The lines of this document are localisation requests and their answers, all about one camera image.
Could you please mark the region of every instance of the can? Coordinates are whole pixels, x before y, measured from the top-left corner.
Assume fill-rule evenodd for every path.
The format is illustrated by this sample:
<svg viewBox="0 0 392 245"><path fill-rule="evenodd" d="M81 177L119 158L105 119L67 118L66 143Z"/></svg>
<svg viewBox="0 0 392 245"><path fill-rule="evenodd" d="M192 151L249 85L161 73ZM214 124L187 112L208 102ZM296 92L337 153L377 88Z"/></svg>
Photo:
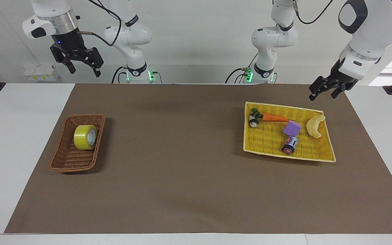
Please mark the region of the can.
<svg viewBox="0 0 392 245"><path fill-rule="evenodd" d="M297 137L289 136L287 142L282 147L282 151L287 155L293 154L294 150L296 149L296 145L298 141L299 140L297 139Z"/></svg>

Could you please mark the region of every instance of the brown paper mat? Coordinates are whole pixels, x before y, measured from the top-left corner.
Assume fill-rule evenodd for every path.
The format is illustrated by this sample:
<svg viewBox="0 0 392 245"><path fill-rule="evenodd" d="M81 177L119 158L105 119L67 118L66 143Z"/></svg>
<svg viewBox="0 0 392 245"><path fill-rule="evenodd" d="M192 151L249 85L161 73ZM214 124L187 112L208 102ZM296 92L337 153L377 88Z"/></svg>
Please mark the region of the brown paper mat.
<svg viewBox="0 0 392 245"><path fill-rule="evenodd" d="M76 84L5 232L392 233L392 176L347 97L308 94ZM323 110L337 162L243 152L246 100ZM107 117L95 167L51 172L64 119L82 113Z"/></svg>

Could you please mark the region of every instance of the yellow basket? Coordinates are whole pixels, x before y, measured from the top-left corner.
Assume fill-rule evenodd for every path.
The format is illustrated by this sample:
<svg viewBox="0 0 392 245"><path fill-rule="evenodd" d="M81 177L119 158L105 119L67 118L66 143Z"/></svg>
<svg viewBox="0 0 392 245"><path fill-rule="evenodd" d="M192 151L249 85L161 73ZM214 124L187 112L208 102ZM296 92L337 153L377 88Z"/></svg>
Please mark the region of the yellow basket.
<svg viewBox="0 0 392 245"><path fill-rule="evenodd" d="M287 155L282 151L282 146L284 146L288 138L283 133L286 123L260 121L258 127L252 128L249 126L249 115L252 113L252 108L257 108L260 113L284 116L302 126L297 135L299 142L292 155ZM259 155L334 163L336 159L331 140L329 139L326 121L322 121L318 127L318 131L322 134L321 138L312 137L306 130L307 121L316 115L323 115L323 112L277 104L246 102L244 109L243 150Z"/></svg>

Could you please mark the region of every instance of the purple sponge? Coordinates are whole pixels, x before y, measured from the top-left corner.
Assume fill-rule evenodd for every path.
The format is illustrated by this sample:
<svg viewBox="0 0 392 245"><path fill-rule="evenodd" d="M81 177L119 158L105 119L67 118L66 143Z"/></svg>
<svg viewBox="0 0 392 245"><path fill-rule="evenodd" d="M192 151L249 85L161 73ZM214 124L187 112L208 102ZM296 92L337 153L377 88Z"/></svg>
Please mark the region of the purple sponge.
<svg viewBox="0 0 392 245"><path fill-rule="evenodd" d="M300 126L300 124L298 124L295 121L290 120L290 121L288 121L287 125L285 126L285 129L283 129L283 133L285 133L288 136L296 137L301 128L302 128L302 126Z"/></svg>

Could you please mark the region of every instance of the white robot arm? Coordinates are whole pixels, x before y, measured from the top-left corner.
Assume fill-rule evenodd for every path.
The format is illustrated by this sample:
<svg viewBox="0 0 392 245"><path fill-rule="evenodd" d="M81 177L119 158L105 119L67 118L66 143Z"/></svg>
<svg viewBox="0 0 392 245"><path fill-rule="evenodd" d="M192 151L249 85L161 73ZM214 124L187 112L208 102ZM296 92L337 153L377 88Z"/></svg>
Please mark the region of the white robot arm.
<svg viewBox="0 0 392 245"><path fill-rule="evenodd" d="M151 42L152 32L145 24L140 22L132 8L130 0L109 0L111 10L116 13L125 26L121 28L118 39L113 45L121 51L126 60L128 69L127 80L129 82L148 83L153 80L149 64L146 63L143 51L137 45ZM105 39L113 41L118 32L118 26L107 27Z"/></svg>
<svg viewBox="0 0 392 245"><path fill-rule="evenodd" d="M392 44L392 0L348 0L339 13L339 24L352 39L331 69L309 87L313 101L320 93L335 88L335 99L364 78Z"/></svg>
<svg viewBox="0 0 392 245"><path fill-rule="evenodd" d="M258 59L251 64L246 82L270 83L277 59L273 48L288 47L297 41L292 0L274 0L271 17L277 23L275 27L260 28L252 34L252 44L258 49Z"/></svg>
<svg viewBox="0 0 392 245"><path fill-rule="evenodd" d="M99 77L104 61L97 48L86 48L79 34L79 16L74 16L67 0L30 0L34 15L22 23L27 37L31 39L51 36L54 44L51 52L58 63L67 66L70 73L75 73L71 60L77 60L92 67Z"/></svg>

